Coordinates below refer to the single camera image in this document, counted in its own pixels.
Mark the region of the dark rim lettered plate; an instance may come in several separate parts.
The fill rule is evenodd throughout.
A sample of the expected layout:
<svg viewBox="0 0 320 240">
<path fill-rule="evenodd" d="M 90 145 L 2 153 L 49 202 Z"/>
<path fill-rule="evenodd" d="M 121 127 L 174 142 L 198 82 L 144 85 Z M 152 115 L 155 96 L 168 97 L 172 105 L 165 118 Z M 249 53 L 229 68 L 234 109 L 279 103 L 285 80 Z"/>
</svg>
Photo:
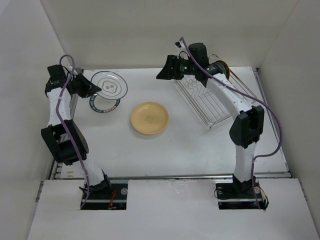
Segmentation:
<svg viewBox="0 0 320 240">
<path fill-rule="evenodd" d="M 99 95 L 93 95 L 89 99 L 89 106 L 96 113 L 106 114 L 114 111 L 120 105 L 120 102 L 120 99 L 110 100 Z"/>
</svg>

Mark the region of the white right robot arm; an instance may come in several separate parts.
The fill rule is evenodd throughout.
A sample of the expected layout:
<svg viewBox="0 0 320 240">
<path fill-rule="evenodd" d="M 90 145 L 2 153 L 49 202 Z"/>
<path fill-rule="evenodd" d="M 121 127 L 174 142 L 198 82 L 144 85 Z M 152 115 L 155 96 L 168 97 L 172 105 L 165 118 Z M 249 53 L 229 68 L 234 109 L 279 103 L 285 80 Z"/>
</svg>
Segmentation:
<svg viewBox="0 0 320 240">
<path fill-rule="evenodd" d="M 168 55 L 156 78 L 182 80 L 186 75 L 194 76 L 231 114 L 233 124 L 229 136 L 236 149 L 231 190 L 235 196 L 243 197 L 255 185 L 252 162 L 257 142 L 263 133 L 265 111 L 237 92 L 229 82 L 230 69 L 224 61 L 209 62 L 207 48 L 203 43 L 190 44 L 186 53 L 186 59 L 179 55 Z"/>
</svg>

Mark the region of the yellow patterned plate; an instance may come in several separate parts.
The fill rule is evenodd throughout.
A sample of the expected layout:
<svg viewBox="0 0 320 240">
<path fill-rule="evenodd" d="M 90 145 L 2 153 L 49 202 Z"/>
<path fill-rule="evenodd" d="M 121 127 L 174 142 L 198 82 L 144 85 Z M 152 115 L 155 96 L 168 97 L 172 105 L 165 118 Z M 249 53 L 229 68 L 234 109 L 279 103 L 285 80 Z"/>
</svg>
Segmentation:
<svg viewBox="0 0 320 240">
<path fill-rule="evenodd" d="M 229 80 L 230 78 L 230 68 L 228 65 L 222 61 L 222 60 L 217 60 L 215 64 L 221 69 L 222 73 L 225 75 L 226 79 Z"/>
</svg>

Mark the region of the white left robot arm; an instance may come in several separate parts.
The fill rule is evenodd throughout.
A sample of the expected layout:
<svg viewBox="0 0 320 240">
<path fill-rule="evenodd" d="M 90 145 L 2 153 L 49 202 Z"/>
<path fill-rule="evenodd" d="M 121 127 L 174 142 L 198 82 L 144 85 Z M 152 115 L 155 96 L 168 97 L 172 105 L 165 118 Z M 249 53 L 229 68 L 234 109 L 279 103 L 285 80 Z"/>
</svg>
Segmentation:
<svg viewBox="0 0 320 240">
<path fill-rule="evenodd" d="M 71 116 L 74 95 L 92 97 L 101 88 L 82 73 L 66 72 L 61 64 L 49 66 L 47 70 L 45 95 L 49 99 L 50 117 L 47 127 L 41 129 L 41 136 L 57 163 L 73 166 L 86 180 L 86 186 L 81 189 L 85 194 L 107 198 L 113 192 L 110 179 L 88 159 L 88 143 Z"/>
</svg>

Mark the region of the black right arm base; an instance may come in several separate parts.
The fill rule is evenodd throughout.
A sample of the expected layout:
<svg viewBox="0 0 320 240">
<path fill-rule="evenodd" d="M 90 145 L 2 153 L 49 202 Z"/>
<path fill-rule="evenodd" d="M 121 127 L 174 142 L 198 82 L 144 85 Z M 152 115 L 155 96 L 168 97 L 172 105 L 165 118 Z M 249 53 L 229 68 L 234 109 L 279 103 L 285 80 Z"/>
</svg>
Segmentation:
<svg viewBox="0 0 320 240">
<path fill-rule="evenodd" d="M 269 206 L 269 199 L 258 180 L 254 187 L 251 181 L 245 183 L 244 189 L 239 183 L 218 181 L 214 194 L 219 210 L 266 210 Z"/>
</svg>

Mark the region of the white green rim plate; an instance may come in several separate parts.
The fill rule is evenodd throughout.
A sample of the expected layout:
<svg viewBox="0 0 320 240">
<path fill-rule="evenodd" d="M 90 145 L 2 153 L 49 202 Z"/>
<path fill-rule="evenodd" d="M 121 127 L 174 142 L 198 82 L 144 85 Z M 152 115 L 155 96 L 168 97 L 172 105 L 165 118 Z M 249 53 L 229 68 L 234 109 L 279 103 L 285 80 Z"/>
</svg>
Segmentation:
<svg viewBox="0 0 320 240">
<path fill-rule="evenodd" d="M 128 93 L 124 78 L 112 71 L 96 72 L 91 77 L 91 83 L 101 89 L 96 94 L 107 100 L 120 100 Z"/>
</svg>

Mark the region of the beige yellow plate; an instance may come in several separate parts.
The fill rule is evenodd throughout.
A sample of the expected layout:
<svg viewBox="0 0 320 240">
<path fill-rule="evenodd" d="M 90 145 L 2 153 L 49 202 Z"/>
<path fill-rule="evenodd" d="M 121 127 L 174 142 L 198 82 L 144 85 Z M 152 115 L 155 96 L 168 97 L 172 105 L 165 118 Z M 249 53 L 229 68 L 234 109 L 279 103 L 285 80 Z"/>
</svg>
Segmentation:
<svg viewBox="0 0 320 240">
<path fill-rule="evenodd" d="M 130 122 L 137 132 L 144 135 L 156 135 L 167 127 L 169 113 L 160 103 L 143 102 L 132 110 Z"/>
</svg>

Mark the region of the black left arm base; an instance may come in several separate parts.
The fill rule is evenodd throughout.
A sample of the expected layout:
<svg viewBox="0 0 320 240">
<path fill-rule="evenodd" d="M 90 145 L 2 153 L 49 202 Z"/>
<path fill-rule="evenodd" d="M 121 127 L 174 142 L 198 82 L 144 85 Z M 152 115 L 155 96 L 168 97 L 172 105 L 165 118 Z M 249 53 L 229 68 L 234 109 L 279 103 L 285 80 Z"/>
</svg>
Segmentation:
<svg viewBox="0 0 320 240">
<path fill-rule="evenodd" d="M 112 189 L 98 191 L 90 194 L 85 201 L 86 192 L 83 190 L 83 197 L 80 203 L 81 210 L 126 210 L 129 190 L 128 180 L 111 180 Z"/>
</svg>

